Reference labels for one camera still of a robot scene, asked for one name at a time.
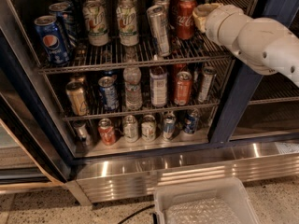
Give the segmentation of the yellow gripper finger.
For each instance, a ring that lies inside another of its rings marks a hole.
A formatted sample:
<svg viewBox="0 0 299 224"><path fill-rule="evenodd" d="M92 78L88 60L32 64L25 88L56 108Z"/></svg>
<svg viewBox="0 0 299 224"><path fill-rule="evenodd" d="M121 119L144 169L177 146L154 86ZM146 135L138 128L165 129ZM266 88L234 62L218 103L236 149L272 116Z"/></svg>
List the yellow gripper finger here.
<svg viewBox="0 0 299 224"><path fill-rule="evenodd" d="M193 12L192 16L194 19L195 26L197 29L204 33L206 31L206 17L216 8L221 7L222 3L211 3L211 4L202 4L197 6Z"/></svg>

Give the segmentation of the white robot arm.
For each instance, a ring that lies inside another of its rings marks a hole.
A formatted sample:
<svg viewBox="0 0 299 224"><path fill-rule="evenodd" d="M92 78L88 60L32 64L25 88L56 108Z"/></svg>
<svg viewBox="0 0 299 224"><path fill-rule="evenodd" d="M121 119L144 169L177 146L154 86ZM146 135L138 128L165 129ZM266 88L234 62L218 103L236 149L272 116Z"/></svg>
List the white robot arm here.
<svg viewBox="0 0 299 224"><path fill-rule="evenodd" d="M253 19L234 5L197 6L192 11L195 26L219 46L256 73L280 73L299 87L299 38L270 18Z"/></svg>

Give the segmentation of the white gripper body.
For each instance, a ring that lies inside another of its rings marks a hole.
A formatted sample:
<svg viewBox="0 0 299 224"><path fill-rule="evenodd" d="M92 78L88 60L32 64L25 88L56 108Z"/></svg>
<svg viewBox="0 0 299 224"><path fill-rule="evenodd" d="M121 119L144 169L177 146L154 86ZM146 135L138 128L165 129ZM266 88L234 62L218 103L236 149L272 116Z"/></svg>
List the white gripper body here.
<svg viewBox="0 0 299 224"><path fill-rule="evenodd" d="M206 17L206 37L219 46L228 48L233 45L242 28L250 21L252 18L239 7L234 5L218 7Z"/></svg>

